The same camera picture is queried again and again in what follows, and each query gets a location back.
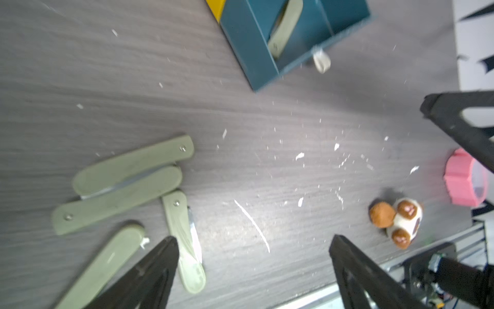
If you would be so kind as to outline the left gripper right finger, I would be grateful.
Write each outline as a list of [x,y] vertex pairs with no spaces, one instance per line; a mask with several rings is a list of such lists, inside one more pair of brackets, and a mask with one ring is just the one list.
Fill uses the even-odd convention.
[[425,308],[348,238],[336,234],[329,247],[345,308]]

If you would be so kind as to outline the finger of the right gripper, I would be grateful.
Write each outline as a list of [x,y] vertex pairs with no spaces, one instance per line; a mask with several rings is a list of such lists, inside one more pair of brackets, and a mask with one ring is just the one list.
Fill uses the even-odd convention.
[[461,116],[467,108],[492,108],[493,91],[433,93],[420,107],[424,118],[457,142],[487,170],[493,172],[493,126],[474,127]]

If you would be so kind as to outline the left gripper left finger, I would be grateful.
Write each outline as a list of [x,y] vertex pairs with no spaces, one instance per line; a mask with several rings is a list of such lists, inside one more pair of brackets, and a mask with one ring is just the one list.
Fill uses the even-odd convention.
[[178,260],[178,241],[168,236],[86,307],[166,308]]

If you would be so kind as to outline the olive folding knife lowest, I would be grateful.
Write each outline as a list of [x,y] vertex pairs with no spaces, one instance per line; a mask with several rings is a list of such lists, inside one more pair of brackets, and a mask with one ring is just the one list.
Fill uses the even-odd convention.
[[84,308],[90,304],[141,244],[147,243],[145,235],[145,229],[138,224],[121,228],[82,271],[55,307]]

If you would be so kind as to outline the olive folding knife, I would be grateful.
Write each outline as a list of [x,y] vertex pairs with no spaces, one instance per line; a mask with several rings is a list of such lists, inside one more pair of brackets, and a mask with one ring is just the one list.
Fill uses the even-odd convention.
[[301,17],[303,7],[302,0],[289,0],[283,6],[268,40],[268,49],[275,60],[278,60],[285,50]]
[[184,289],[202,292],[207,283],[198,233],[185,193],[175,190],[161,197],[168,230],[179,247],[178,270]]
[[192,158],[194,144],[188,135],[159,142],[85,167],[72,180],[80,196],[90,196],[144,172]]
[[74,233],[101,220],[129,211],[175,189],[183,180],[178,166],[164,167],[122,189],[55,208],[51,222],[58,236]]

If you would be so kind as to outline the yellow teal drawer cabinet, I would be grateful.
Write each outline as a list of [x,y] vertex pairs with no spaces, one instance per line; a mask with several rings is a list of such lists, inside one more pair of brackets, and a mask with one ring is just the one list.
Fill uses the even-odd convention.
[[217,23],[220,24],[226,0],[206,0],[206,2]]

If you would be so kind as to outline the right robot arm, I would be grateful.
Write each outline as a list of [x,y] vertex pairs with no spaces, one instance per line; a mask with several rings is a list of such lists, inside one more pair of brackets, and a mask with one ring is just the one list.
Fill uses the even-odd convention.
[[[493,172],[493,128],[474,127],[461,116],[467,108],[492,107],[493,91],[471,91],[427,95],[420,110],[424,118]],[[493,308],[492,265],[479,270],[443,257],[432,269],[436,282],[446,292],[478,308]]]

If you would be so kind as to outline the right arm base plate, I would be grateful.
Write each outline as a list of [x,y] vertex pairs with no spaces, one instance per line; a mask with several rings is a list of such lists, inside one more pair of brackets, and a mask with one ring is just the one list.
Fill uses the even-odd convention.
[[457,258],[457,248],[452,242],[442,243],[435,247],[429,248],[403,263],[405,289],[415,298],[422,300],[432,296],[435,288],[433,270],[429,269],[429,264],[434,255],[447,258]]

